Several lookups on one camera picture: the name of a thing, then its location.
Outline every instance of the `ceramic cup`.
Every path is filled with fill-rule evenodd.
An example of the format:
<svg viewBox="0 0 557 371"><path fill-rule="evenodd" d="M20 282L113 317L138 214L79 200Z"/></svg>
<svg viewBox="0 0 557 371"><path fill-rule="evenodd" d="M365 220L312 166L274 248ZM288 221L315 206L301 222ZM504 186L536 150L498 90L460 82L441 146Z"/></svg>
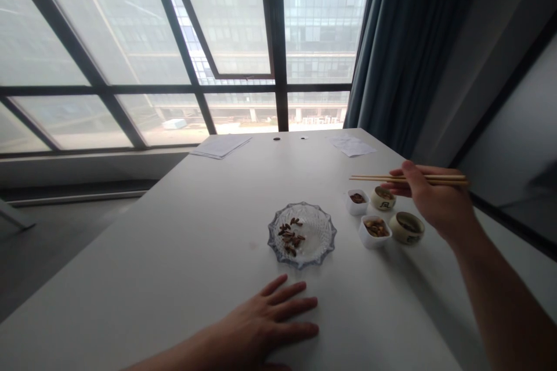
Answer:
<svg viewBox="0 0 557 371"><path fill-rule="evenodd" d="M395 207L396 196L383 187L375 187L371 193L371 204L379 210L391 210Z"/></svg>
<svg viewBox="0 0 557 371"><path fill-rule="evenodd" d="M389 229L389 225L387 225L387 222L385 222L385 229L387 229L387 232L389 233L389 236L376 238L375 236L370 235L370 233L367 231L367 228L366 228L366 225L364 224L364 222L366 220L377 220L377 219L380 219L380 217L379 216L363 216L361 218L360 229L358 230L358 233L360 235L360 240L361 240L362 244L367 249L380 248L393 236L393 232Z"/></svg>
<svg viewBox="0 0 557 371"><path fill-rule="evenodd" d="M389 226L393 237L405 245L416 245L424 237L424 224L411 213L397 213L389 220Z"/></svg>
<svg viewBox="0 0 557 371"><path fill-rule="evenodd" d="M364 203L354 203L352 201L350 196L356 193L364 198ZM348 190L348 192L346 193L345 203L348 213L350 213L352 216L361 216L366 213L367 205L370 203L370 197L363 190Z"/></svg>

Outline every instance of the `forearm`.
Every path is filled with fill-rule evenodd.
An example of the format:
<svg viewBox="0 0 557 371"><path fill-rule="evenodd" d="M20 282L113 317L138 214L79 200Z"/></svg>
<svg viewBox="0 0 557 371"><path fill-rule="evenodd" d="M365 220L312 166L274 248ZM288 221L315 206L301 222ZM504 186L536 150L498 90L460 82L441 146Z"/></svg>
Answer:
<svg viewBox="0 0 557 371"><path fill-rule="evenodd" d="M203 330L191 338L167 349L151 358L147 358L128 371L209 371L210 352L205 343Z"/></svg>
<svg viewBox="0 0 557 371"><path fill-rule="evenodd" d="M451 234L488 358L494 370L557 369L557 327L476 223Z"/></svg>

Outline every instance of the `left hand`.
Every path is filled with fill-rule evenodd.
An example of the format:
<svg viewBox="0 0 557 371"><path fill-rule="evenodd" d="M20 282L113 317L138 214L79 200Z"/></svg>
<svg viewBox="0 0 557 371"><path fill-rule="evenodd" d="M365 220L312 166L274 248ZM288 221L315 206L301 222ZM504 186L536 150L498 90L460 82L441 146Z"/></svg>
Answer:
<svg viewBox="0 0 557 371"><path fill-rule="evenodd" d="M283 274L271 281L220 322L185 341L193 343L197 354L205 359L197 369L290 370L285 365L265 363L265 358L276 348L317 336L319 327L313 323L284 323L317 306L316 297L292 299L306 289L304 281L279 289L287 278Z"/></svg>

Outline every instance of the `chopsticks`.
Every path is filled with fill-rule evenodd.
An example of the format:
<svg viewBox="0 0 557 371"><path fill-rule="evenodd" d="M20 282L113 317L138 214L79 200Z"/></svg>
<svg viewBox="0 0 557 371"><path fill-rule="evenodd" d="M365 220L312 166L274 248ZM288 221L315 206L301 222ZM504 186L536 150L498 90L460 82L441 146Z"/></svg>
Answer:
<svg viewBox="0 0 557 371"><path fill-rule="evenodd" d="M464 175L443 175L443 174L426 174L424 177L429 184L434 186L464 186L470 185L470 182ZM353 175L351 180L361 181L381 181L384 183L408 183L404 176L364 176Z"/></svg>

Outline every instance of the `windowsill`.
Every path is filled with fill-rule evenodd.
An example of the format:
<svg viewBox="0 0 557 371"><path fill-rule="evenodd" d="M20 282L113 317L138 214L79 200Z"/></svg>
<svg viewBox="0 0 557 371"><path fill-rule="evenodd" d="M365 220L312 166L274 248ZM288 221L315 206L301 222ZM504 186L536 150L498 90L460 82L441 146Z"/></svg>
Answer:
<svg viewBox="0 0 557 371"><path fill-rule="evenodd" d="M159 154L187 154L197 148L196 145L193 146L182 146L182 147L172 147L172 148L152 148L144 151L117 151L117 152L106 152L99 151L98 153L83 153L83 154L67 154L67 155L33 155L29 157L15 157L15 158L2 158L2 162L16 162L16 161L41 161L45 159L71 159L71 158L94 158L94 157L120 157L124 155L159 155Z"/></svg>

